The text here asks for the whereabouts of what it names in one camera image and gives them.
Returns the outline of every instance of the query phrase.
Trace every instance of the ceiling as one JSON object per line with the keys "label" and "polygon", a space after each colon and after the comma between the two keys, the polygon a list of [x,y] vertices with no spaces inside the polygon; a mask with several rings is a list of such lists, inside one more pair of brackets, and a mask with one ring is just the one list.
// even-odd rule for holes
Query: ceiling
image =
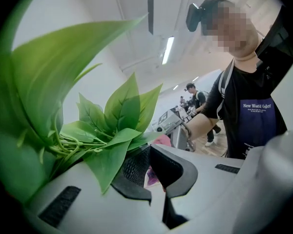
{"label": "ceiling", "polygon": [[[258,31],[264,35],[273,24],[279,9],[278,0],[230,0],[243,8]],[[147,0],[84,0],[94,20],[127,20],[147,13]],[[225,69],[231,57],[214,52],[200,35],[187,30],[188,6],[203,0],[182,0],[173,32],[153,36],[148,31],[147,17],[133,30],[110,44],[115,59],[126,76],[136,73],[139,90],[146,92],[163,83],[162,91],[203,76],[216,69]],[[175,36],[166,65],[162,65],[167,39]]]}

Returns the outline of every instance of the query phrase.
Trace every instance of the white sneaker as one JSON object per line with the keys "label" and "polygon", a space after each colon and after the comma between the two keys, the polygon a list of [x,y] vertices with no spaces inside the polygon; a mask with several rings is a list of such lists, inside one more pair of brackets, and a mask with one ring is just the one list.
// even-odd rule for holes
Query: white sneaker
{"label": "white sneaker", "polygon": [[212,141],[212,142],[206,142],[206,144],[205,144],[205,146],[206,147],[209,147],[211,144],[213,144],[214,143],[214,141]]}
{"label": "white sneaker", "polygon": [[220,134],[220,132],[221,132],[221,130],[218,133],[214,130],[214,135],[217,136]]}

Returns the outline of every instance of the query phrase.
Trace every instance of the black shirt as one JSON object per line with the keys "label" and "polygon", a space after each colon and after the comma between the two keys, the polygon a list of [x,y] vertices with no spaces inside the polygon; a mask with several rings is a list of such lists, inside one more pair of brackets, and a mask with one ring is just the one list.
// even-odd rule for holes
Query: black shirt
{"label": "black shirt", "polygon": [[193,100],[195,108],[199,108],[200,106],[202,106],[206,102],[205,95],[199,91],[196,91],[196,93],[193,95],[192,100]]}
{"label": "black shirt", "polygon": [[[220,76],[202,111],[208,118],[217,118],[217,108],[223,100],[218,91]],[[234,67],[219,112],[226,128],[228,157],[244,159],[251,148],[263,146],[286,131],[283,118],[271,98],[278,83],[279,80],[267,77],[262,71],[250,74]]]}

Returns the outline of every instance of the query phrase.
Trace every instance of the wooden floor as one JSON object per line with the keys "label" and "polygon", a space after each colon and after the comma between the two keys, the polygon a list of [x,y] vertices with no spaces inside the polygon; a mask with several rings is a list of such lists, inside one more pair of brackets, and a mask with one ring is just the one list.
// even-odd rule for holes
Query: wooden floor
{"label": "wooden floor", "polygon": [[212,156],[221,156],[226,152],[228,144],[226,130],[223,121],[219,121],[217,123],[217,126],[221,128],[221,132],[219,133],[219,135],[214,136],[214,143],[211,146],[205,146],[207,142],[207,135],[199,137],[193,141],[193,143],[196,145],[195,153]]}

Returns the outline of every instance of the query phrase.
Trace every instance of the ceiling light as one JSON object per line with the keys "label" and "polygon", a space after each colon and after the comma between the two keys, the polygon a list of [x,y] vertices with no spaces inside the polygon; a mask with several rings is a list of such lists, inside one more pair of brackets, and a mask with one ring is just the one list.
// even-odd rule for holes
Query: ceiling light
{"label": "ceiling light", "polygon": [[171,47],[172,47],[172,43],[174,42],[174,38],[175,37],[168,38],[167,46],[166,46],[166,50],[165,50],[164,58],[163,58],[163,62],[162,62],[163,65],[166,64],[166,62],[168,60],[168,56],[169,56],[169,53],[170,53],[170,50],[171,50]]}

